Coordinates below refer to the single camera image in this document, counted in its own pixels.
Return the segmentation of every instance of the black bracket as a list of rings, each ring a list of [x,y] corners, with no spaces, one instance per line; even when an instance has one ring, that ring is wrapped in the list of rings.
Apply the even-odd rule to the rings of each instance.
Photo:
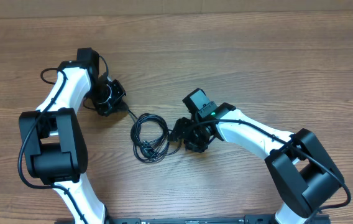
[[[319,139],[306,129],[292,135],[291,141],[281,149],[270,152],[265,158],[265,163],[278,193],[297,215],[308,218],[341,186],[336,179],[312,162],[298,171],[292,161],[296,158],[306,158],[298,157],[290,146],[295,146],[311,156],[342,181],[344,178]]]
[[[216,129],[217,124],[215,122],[194,128],[191,127],[202,121],[220,119],[229,111],[235,110],[235,106],[228,103],[217,106],[215,102],[210,101],[205,92],[199,88],[191,92],[182,102],[188,108],[191,118],[180,118],[176,121],[169,137],[170,141],[184,139],[183,143],[185,144],[185,148],[193,152],[204,152],[214,138],[223,141]]]
[[[99,115],[109,116],[128,109],[127,104],[122,100],[122,97],[127,94],[119,81],[106,79],[96,87],[94,92],[95,95],[91,99]]]
[[[39,111],[23,112],[19,117],[22,142]],[[43,144],[51,131],[58,131],[59,142]],[[72,180],[78,182],[87,170],[88,152],[73,108],[46,112],[34,129],[25,148],[25,160],[30,176],[43,184]]]

